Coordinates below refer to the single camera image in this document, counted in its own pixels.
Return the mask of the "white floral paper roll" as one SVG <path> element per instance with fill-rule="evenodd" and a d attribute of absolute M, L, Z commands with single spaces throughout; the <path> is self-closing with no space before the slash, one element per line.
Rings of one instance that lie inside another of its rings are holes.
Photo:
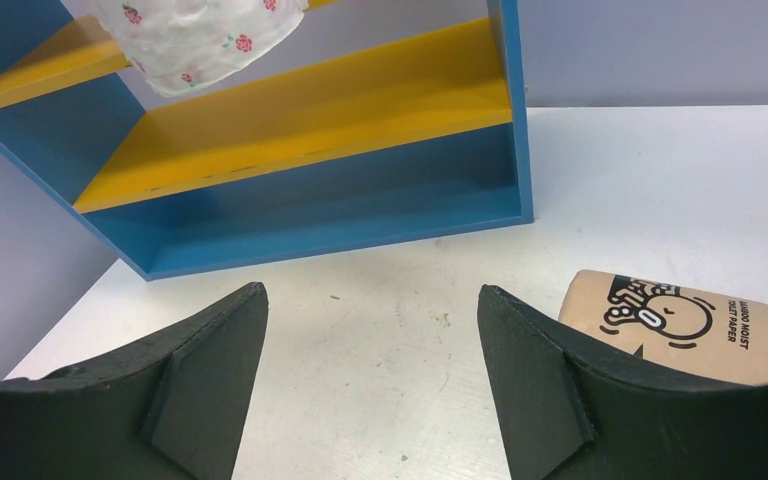
<path fill-rule="evenodd" d="M 158 94 L 205 89 L 245 69 L 301 24 L 308 1 L 90 1 L 91 14 Z"/>

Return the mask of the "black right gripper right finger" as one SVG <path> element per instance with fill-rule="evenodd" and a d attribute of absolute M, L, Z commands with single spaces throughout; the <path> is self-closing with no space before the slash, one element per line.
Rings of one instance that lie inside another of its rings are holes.
<path fill-rule="evenodd" d="M 495 285 L 477 325 L 515 479 L 768 479 L 768 384 L 618 350 Z"/>

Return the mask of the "blue pink yellow shelf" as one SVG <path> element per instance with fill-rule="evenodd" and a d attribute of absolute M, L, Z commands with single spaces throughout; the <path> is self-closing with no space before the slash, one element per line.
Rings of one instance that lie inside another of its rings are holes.
<path fill-rule="evenodd" d="M 0 1 L 0 153 L 146 280 L 530 223 L 520 19 L 144 109 L 90 16 Z"/>

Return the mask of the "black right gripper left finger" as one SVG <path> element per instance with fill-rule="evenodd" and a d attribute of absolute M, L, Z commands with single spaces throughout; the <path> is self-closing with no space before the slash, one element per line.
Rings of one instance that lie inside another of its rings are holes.
<path fill-rule="evenodd" d="M 42 378 L 0 381 L 0 479 L 229 479 L 267 329 L 252 282 Z"/>

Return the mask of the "brown cartoon paper roll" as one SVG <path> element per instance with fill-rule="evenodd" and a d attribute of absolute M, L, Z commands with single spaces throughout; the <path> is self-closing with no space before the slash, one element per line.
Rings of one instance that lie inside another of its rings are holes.
<path fill-rule="evenodd" d="M 621 351 L 686 373 L 768 384 L 768 305 L 625 275 L 582 270 L 561 323 Z"/>

